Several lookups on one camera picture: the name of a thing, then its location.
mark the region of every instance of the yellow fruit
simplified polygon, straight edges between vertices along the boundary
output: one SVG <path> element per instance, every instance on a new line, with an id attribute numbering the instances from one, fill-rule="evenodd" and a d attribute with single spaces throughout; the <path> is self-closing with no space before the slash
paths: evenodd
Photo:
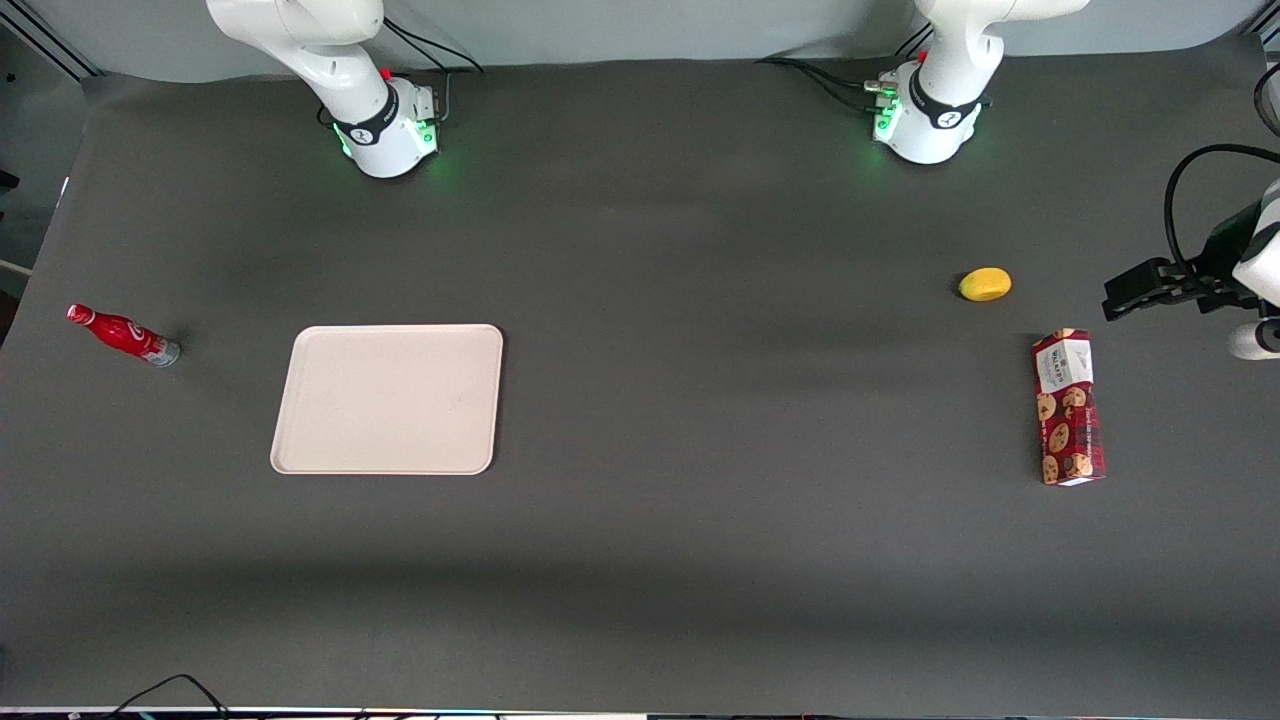
<path id="1" fill-rule="evenodd" d="M 1004 297 L 1012 287 L 1012 278 L 1000 268 L 978 268 L 960 281 L 960 295 L 974 302 L 986 302 Z"/>

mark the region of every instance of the red bottle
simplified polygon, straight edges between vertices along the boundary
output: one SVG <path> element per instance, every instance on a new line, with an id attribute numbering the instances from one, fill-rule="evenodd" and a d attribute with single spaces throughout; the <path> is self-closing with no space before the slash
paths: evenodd
<path id="1" fill-rule="evenodd" d="M 168 368 L 178 360 L 182 348 L 172 340 L 165 340 L 128 318 L 95 313 L 83 305 L 67 309 L 67 319 L 77 325 L 84 325 L 105 345 L 141 357 L 156 368 Z"/>

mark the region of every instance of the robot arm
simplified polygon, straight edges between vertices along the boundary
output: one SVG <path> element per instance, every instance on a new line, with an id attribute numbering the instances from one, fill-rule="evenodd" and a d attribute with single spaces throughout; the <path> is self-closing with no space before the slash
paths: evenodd
<path id="1" fill-rule="evenodd" d="M 893 90 L 905 85 L 902 100 L 882 100 L 882 119 L 873 138 L 902 158 L 920 164 L 950 159 L 960 143 L 973 136 L 973 122 L 982 106 L 1005 41 L 987 32 L 993 23 L 1038 20 L 1066 15 L 1089 0 L 915 0 L 922 15 L 933 23 L 936 42 L 928 60 L 908 61 L 884 73 L 868 90 Z"/>
<path id="2" fill-rule="evenodd" d="M 1221 222 L 1204 241 L 1204 250 L 1187 261 L 1152 258 L 1106 283 L 1102 311 L 1119 320 L 1153 305 L 1194 300 L 1201 313 L 1221 307 L 1257 310 L 1261 320 L 1244 323 L 1228 338 L 1233 355 L 1243 360 L 1280 359 L 1280 181 L 1262 200 Z"/>
<path id="3" fill-rule="evenodd" d="M 334 118 L 343 150 L 365 173 L 403 174 L 436 149 L 429 87 L 384 78 L 358 44 L 383 26 L 381 0 L 206 0 L 228 37 L 301 77 Z"/>

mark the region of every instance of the cookie box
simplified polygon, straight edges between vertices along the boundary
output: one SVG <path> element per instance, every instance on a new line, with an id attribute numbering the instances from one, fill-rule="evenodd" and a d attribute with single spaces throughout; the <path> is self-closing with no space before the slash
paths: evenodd
<path id="1" fill-rule="evenodd" d="M 1069 487 L 1105 478 L 1089 333 L 1064 328 L 1037 342 L 1032 352 L 1044 484 Z"/>

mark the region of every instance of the table surface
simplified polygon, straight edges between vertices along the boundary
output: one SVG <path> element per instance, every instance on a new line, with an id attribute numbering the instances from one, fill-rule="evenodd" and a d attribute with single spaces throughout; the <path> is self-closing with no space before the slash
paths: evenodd
<path id="1" fill-rule="evenodd" d="M 1261 69 L 1244 37 L 1011 59 L 922 168 L 781 68 L 502 68 L 389 182 L 301 83 L 97 81 L 0 354 L 0 700 L 1274 716 L 1280 366 L 1228 355 L 1243 313 L 1100 310 L 1165 252 L 1178 159 L 1275 143 Z M 1201 163 L 1193 250 L 1275 176 Z M 1012 293 L 956 299 L 979 265 Z M 492 469 L 275 474 L 291 343 L 344 323 L 500 327 Z M 1071 489 L 1030 363 L 1064 325 L 1111 473 Z"/>

